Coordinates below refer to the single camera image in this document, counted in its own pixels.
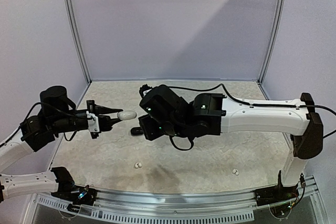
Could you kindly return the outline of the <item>black earbud charging case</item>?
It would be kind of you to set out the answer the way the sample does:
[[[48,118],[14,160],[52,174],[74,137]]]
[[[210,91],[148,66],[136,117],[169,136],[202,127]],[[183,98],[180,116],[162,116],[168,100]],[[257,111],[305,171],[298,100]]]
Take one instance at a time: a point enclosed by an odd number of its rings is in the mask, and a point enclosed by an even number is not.
[[[140,136],[140,135],[143,135],[143,131],[140,127],[133,127],[131,130],[130,130],[130,133],[132,136]]]

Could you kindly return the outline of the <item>white gold-trimmed charging case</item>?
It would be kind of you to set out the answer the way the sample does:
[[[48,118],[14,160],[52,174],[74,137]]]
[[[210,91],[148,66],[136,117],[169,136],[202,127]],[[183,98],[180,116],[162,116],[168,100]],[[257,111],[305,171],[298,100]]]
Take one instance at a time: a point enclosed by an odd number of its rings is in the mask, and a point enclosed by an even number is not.
[[[137,113],[135,111],[121,111],[117,113],[117,118],[121,121],[132,120],[137,117]]]

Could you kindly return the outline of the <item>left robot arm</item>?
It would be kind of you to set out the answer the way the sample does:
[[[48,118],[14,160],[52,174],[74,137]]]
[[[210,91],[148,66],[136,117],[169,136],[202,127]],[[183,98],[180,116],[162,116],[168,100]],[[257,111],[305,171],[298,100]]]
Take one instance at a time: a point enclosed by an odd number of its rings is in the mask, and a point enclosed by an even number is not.
[[[92,139],[112,130],[123,120],[122,109],[112,109],[87,101],[85,110],[77,110],[68,98],[64,86],[52,86],[40,93],[37,115],[28,113],[18,128],[1,141],[1,171],[23,157],[35,153],[64,133],[89,131]],[[65,167],[54,167],[45,172],[26,175],[1,176],[1,201],[34,193],[51,193],[73,205],[92,206],[97,191],[89,186],[77,186]]]

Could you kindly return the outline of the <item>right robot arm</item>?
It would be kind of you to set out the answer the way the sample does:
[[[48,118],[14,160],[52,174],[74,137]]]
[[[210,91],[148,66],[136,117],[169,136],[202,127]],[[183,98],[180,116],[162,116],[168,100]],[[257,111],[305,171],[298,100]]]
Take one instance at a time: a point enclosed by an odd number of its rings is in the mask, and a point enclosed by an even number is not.
[[[276,201],[291,194],[308,160],[323,148],[323,123],[309,93],[298,99],[272,101],[239,99],[228,92],[214,93],[208,89],[191,102],[177,95],[174,87],[164,84],[143,85],[139,93],[140,107],[145,111],[139,125],[149,141],[166,135],[193,143],[207,135],[243,131],[289,134],[292,146],[279,172],[279,184],[271,190]]]

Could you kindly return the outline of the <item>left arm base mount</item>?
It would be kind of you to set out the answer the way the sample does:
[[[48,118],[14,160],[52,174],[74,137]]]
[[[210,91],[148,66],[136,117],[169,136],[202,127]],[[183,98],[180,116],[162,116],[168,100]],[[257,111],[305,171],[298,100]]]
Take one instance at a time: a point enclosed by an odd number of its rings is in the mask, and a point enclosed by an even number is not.
[[[56,192],[52,192],[53,197],[72,202],[73,205],[93,206],[96,201],[98,191],[87,186],[77,186],[74,183],[60,183]]]

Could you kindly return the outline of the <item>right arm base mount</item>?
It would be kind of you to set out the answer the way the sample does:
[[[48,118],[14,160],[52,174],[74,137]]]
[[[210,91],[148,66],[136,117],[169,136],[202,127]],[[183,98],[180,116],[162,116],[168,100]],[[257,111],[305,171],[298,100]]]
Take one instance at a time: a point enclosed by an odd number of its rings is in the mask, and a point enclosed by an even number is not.
[[[257,206],[271,205],[298,197],[298,182],[293,186],[284,186],[281,178],[274,186],[263,187],[253,191]]]

